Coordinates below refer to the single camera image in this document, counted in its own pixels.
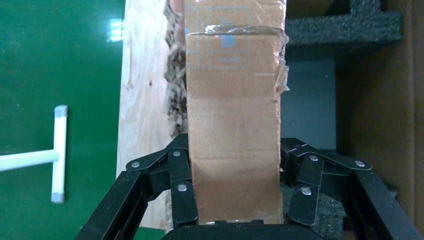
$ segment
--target brown cardboard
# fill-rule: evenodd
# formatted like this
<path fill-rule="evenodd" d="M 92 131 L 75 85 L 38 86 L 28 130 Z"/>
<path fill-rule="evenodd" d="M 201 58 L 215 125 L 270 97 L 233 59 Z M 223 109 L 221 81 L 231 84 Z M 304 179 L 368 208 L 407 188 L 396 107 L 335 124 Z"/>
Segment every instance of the brown cardboard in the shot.
<path fill-rule="evenodd" d="M 337 150 L 368 160 L 424 234 L 424 6 L 387 6 L 403 12 L 403 39 L 337 73 Z"/>
<path fill-rule="evenodd" d="M 185 3 L 186 27 L 281 28 L 276 0 Z M 189 149 L 201 224 L 215 220 L 279 223 L 280 73 L 276 34 L 186 35 Z"/>

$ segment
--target white pvc pipe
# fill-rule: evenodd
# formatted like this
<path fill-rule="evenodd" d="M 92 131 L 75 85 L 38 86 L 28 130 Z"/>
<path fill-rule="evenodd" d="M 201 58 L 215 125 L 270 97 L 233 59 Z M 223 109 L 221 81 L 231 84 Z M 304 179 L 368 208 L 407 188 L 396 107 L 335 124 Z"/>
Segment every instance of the white pvc pipe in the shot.
<path fill-rule="evenodd" d="M 56 204 L 65 202 L 65 155 L 67 136 L 68 106 L 60 105 L 54 109 L 54 144 L 58 152 L 57 161 L 53 162 L 51 180 L 51 201 Z"/>
<path fill-rule="evenodd" d="M 30 167 L 40 164 L 48 164 L 56 161 L 59 153 L 56 150 L 33 151 L 0 156 L 0 172 Z"/>
<path fill-rule="evenodd" d="M 0 172 L 53 163 L 51 201 L 55 204 L 65 202 L 67 120 L 68 106 L 57 106 L 54 109 L 53 149 L 0 156 Z"/>

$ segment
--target blue printed marking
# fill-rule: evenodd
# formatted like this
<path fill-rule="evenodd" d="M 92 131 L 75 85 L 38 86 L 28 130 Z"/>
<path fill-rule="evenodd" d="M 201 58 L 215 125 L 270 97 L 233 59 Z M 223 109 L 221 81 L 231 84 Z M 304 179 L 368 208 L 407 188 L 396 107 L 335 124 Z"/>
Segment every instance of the blue printed marking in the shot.
<path fill-rule="evenodd" d="M 222 35 L 221 36 L 221 47 L 222 48 L 235 48 L 236 38 L 234 35 Z"/>

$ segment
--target gray foam padding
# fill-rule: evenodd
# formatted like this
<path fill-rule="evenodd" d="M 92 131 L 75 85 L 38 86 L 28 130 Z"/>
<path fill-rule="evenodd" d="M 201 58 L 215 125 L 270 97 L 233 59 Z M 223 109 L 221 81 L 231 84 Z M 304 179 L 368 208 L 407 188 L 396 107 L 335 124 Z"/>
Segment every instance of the gray foam padding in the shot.
<path fill-rule="evenodd" d="M 322 17 L 288 19 L 288 62 L 335 59 L 344 66 L 402 38 L 402 13 L 379 0 L 337 0 Z"/>

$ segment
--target wooden board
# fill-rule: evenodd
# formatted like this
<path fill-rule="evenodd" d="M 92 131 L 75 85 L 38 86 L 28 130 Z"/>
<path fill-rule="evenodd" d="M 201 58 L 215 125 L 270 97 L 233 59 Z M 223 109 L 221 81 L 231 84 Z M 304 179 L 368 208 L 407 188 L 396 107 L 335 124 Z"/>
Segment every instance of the wooden board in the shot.
<path fill-rule="evenodd" d="M 164 78 L 170 53 L 164 7 L 165 0 L 125 4 L 116 176 L 129 161 L 159 151 L 172 140 Z M 149 203 L 142 227 L 165 228 L 167 194 Z"/>

